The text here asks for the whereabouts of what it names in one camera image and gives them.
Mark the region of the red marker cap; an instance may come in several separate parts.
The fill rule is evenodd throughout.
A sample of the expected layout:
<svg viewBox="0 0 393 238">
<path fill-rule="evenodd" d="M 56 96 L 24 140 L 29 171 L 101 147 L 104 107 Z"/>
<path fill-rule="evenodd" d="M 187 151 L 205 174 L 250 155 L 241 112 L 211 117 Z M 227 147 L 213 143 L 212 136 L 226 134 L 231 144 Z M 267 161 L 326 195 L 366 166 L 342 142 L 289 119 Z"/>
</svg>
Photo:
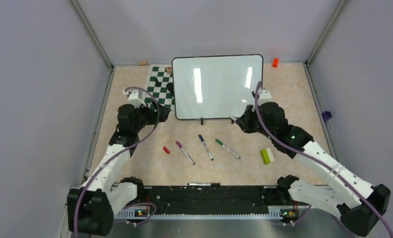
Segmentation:
<svg viewBox="0 0 393 238">
<path fill-rule="evenodd" d="M 169 149 L 168 149 L 166 146 L 163 147 L 163 150 L 164 150 L 167 154 L 170 154 L 170 151 L 169 151 Z"/>
</svg>

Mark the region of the white whiteboard black frame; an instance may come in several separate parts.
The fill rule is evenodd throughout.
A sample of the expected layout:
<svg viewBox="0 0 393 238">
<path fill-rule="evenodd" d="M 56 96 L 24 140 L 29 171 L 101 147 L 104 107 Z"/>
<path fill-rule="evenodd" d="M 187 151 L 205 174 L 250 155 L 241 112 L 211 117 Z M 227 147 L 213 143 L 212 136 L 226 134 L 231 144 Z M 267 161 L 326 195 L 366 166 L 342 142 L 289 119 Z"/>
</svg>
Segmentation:
<svg viewBox="0 0 393 238">
<path fill-rule="evenodd" d="M 238 118 L 263 78 L 260 54 L 176 57 L 171 66 L 179 120 Z"/>
</svg>

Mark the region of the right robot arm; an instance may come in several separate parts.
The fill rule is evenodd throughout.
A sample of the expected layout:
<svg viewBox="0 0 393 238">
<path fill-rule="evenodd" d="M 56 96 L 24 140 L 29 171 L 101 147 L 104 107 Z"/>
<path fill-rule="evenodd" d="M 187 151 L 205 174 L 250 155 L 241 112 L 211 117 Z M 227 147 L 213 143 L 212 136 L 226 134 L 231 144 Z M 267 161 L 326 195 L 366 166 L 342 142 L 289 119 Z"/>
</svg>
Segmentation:
<svg viewBox="0 0 393 238">
<path fill-rule="evenodd" d="M 273 146 L 319 176 L 330 189 L 312 185 L 295 176 L 278 180 L 277 198 L 283 204 L 302 202 L 338 218 L 352 233 L 366 237 L 381 222 L 393 238 L 393 230 L 383 218 L 391 191 L 383 184 L 361 179 L 328 154 L 304 129 L 288 123 L 277 103 L 248 105 L 235 120 L 245 133 L 258 132 Z"/>
</svg>

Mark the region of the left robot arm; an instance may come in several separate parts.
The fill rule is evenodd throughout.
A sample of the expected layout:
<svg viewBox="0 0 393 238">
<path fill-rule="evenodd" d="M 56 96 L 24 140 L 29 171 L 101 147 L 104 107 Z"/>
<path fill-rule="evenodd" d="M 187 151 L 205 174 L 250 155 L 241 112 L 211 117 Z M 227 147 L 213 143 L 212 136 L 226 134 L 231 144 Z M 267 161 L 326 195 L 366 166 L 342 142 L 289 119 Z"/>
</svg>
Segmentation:
<svg viewBox="0 0 393 238">
<path fill-rule="evenodd" d="M 118 108 L 116 129 L 100 164 L 79 187 L 67 195 L 68 229 L 74 234 L 106 236 L 112 229 L 115 215 L 125 205 L 141 204 L 145 191 L 139 188 L 142 181 L 123 181 L 112 188 L 118 173 L 132 157 L 136 146 L 143 142 L 139 132 L 147 125 L 165 122 L 170 109 L 153 102 L 150 107 L 125 104 Z"/>
</svg>

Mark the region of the black sparkly microphone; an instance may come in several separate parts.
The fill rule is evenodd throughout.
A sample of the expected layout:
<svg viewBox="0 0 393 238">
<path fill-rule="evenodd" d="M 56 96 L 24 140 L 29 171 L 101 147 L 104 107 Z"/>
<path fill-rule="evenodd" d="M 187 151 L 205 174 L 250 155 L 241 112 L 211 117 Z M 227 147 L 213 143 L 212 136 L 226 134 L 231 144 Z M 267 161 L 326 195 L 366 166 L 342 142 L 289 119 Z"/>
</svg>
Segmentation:
<svg viewBox="0 0 393 238">
<path fill-rule="evenodd" d="M 174 85 L 172 77 L 156 77 L 153 92 L 159 99 L 173 99 Z"/>
</svg>

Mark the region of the green capped marker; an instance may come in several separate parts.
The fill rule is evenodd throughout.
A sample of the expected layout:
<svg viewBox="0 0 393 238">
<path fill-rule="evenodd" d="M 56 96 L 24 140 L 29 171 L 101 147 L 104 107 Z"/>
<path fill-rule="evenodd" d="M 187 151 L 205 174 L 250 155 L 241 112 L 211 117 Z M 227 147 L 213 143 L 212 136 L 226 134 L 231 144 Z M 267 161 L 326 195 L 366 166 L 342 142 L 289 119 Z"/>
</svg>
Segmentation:
<svg viewBox="0 0 393 238">
<path fill-rule="evenodd" d="M 230 152 L 233 156 L 235 156 L 236 158 L 240 159 L 241 157 L 235 153 L 233 150 L 231 150 L 229 147 L 227 147 L 222 141 L 220 141 L 219 139 L 215 139 L 215 141 L 222 146 L 223 148 L 225 148 L 228 152 Z"/>
</svg>

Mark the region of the pink capped marker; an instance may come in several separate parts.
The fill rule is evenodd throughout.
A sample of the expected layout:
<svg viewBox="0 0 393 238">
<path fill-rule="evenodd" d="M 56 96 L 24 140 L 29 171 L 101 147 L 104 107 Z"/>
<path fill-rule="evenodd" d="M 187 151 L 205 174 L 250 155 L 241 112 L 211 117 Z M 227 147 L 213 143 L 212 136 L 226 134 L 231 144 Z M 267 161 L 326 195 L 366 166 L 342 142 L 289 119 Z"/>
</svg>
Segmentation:
<svg viewBox="0 0 393 238">
<path fill-rule="evenodd" d="M 181 151 L 184 153 L 184 155 L 188 158 L 188 160 L 191 162 L 191 164 L 195 165 L 196 163 L 191 158 L 191 156 L 186 152 L 186 150 L 183 148 L 182 144 L 179 141 L 176 141 L 176 144 L 181 149 Z"/>
</svg>

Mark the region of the green white chess mat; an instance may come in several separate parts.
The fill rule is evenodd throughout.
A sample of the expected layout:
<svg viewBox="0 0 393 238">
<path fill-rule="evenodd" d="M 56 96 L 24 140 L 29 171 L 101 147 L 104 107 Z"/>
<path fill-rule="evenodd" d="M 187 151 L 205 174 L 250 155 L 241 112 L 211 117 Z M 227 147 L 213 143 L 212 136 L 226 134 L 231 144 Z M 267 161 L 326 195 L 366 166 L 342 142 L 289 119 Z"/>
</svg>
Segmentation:
<svg viewBox="0 0 393 238">
<path fill-rule="evenodd" d="M 149 67 L 146 85 L 144 88 L 164 107 L 175 111 L 173 91 L 173 73 L 167 64 L 152 64 Z"/>
</svg>

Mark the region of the blue capped marker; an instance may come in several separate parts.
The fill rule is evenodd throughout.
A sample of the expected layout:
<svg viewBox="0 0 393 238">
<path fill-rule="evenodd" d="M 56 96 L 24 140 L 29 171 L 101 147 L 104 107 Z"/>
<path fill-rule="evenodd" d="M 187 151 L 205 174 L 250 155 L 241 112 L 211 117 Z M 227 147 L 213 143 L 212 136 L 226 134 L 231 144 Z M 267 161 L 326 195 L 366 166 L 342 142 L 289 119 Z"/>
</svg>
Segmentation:
<svg viewBox="0 0 393 238">
<path fill-rule="evenodd" d="M 203 136 L 202 136 L 201 134 L 199 134 L 198 137 L 199 137 L 199 139 L 200 139 L 200 141 L 201 141 L 203 147 L 205 148 L 205 150 L 206 150 L 206 152 L 207 152 L 207 154 L 208 154 L 210 160 L 211 160 L 211 161 L 214 161 L 214 157 L 213 157 L 213 155 L 211 154 L 211 152 L 210 152 L 210 150 L 209 150 L 207 144 L 205 143 L 205 140 L 204 140 Z"/>
</svg>

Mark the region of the green lego brick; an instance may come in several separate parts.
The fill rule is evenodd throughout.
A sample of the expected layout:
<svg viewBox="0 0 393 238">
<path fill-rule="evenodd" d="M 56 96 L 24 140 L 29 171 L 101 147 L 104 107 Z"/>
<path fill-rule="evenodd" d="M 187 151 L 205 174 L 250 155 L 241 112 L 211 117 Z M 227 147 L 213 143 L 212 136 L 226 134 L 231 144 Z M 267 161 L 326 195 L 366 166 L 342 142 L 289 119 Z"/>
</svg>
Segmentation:
<svg viewBox="0 0 393 238">
<path fill-rule="evenodd" d="M 261 150 L 262 161 L 265 165 L 268 165 L 275 161 L 274 155 L 270 148 L 265 148 Z"/>
</svg>

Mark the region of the orange block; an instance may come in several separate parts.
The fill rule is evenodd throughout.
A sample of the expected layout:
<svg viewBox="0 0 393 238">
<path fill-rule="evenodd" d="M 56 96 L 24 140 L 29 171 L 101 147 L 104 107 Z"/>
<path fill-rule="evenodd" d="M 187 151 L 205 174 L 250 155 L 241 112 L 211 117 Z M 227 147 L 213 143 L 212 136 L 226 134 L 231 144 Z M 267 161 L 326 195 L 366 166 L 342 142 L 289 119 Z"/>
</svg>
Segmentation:
<svg viewBox="0 0 393 238">
<path fill-rule="evenodd" d="M 273 63 L 272 63 L 272 67 L 277 68 L 279 64 L 279 58 L 274 58 Z"/>
</svg>

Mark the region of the purple block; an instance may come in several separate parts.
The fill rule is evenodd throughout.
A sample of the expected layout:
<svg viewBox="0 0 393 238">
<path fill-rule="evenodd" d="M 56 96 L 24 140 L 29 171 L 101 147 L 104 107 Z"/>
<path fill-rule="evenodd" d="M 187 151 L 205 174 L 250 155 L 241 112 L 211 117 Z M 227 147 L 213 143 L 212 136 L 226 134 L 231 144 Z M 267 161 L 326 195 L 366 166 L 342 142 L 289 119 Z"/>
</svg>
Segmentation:
<svg viewBox="0 0 393 238">
<path fill-rule="evenodd" d="M 329 111 L 324 111 L 322 112 L 322 118 L 324 121 L 328 121 L 329 119 L 332 118 L 332 113 Z"/>
</svg>

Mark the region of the marker on base rail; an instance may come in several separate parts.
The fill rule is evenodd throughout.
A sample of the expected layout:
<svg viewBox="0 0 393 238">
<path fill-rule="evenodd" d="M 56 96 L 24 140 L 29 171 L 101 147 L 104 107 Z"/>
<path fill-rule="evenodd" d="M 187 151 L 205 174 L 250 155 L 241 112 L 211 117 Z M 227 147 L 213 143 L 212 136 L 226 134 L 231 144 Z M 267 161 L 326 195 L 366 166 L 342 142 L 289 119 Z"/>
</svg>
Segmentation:
<svg viewBox="0 0 393 238">
<path fill-rule="evenodd" d="M 204 183 L 204 182 L 201 182 L 201 183 L 197 183 L 197 182 L 194 182 L 194 183 L 188 183 L 187 184 L 187 186 L 221 186 L 221 183 Z"/>
</svg>

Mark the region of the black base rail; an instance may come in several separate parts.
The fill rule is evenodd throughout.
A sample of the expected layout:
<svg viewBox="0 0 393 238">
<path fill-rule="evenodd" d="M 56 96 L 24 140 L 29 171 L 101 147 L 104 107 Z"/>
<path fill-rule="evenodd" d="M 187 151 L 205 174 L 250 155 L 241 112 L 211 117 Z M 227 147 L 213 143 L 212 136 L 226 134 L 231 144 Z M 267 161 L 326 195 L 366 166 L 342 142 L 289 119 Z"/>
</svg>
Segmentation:
<svg viewBox="0 0 393 238">
<path fill-rule="evenodd" d="M 113 184 L 118 188 L 124 178 Z M 190 219 L 272 219 L 295 222 L 309 206 L 290 201 L 275 186 L 144 186 L 137 198 L 117 214 L 117 218 L 144 220 Z"/>
</svg>

